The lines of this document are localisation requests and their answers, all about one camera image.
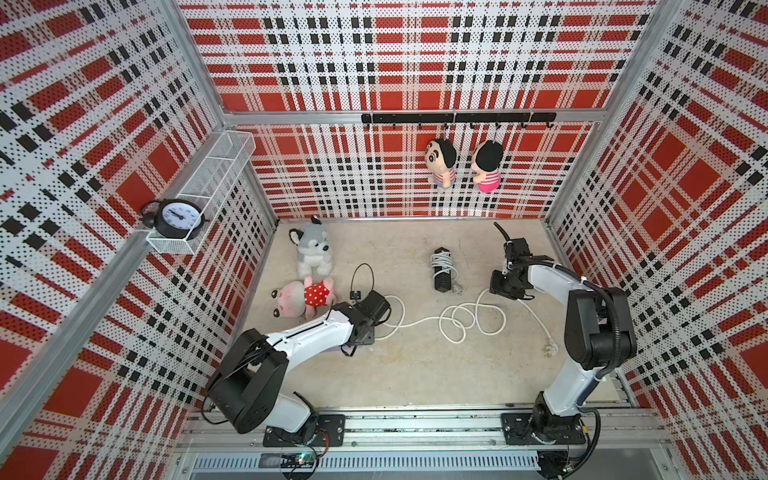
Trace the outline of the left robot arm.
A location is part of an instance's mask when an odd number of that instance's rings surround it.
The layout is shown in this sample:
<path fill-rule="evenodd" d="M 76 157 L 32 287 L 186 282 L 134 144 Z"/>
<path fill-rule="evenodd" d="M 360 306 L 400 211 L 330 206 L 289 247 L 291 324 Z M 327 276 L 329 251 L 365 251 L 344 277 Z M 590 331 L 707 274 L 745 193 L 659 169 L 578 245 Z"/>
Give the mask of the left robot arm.
<path fill-rule="evenodd" d="M 239 434 L 264 426 L 279 443 L 310 445 L 327 431 L 320 414 L 302 395 L 281 393 L 287 373 L 322 353 L 352 357 L 374 342 L 375 328 L 389 319 L 391 306 L 372 290 L 352 304 L 332 305 L 297 327 L 263 334 L 243 332 L 209 378 L 203 402 L 225 417 Z"/>

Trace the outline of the black power strip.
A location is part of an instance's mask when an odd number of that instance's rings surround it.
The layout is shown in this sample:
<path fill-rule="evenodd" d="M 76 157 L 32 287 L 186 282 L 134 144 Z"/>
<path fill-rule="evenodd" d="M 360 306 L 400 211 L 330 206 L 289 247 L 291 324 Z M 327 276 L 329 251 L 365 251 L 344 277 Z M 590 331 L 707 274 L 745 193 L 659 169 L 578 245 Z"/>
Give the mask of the black power strip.
<path fill-rule="evenodd" d="M 434 289 L 441 293 L 451 291 L 454 270 L 451 252 L 444 247 L 437 248 L 430 257 L 430 264 L 433 269 Z"/>

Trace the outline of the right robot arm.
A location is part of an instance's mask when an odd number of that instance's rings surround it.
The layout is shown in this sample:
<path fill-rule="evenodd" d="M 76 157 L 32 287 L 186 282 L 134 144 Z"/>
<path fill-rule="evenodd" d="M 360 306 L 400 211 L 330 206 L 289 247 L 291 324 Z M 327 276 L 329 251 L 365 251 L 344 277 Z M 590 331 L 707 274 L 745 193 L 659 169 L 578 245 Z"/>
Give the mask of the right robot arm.
<path fill-rule="evenodd" d="M 637 353 L 627 294 L 599 286 L 546 255 L 534 255 L 523 238 L 504 237 L 504 267 L 490 292 L 525 301 L 536 290 L 565 306 L 563 345 L 568 358 L 540 392 L 529 413 L 502 416 L 508 445 L 583 445 L 585 403 L 601 381 Z"/>

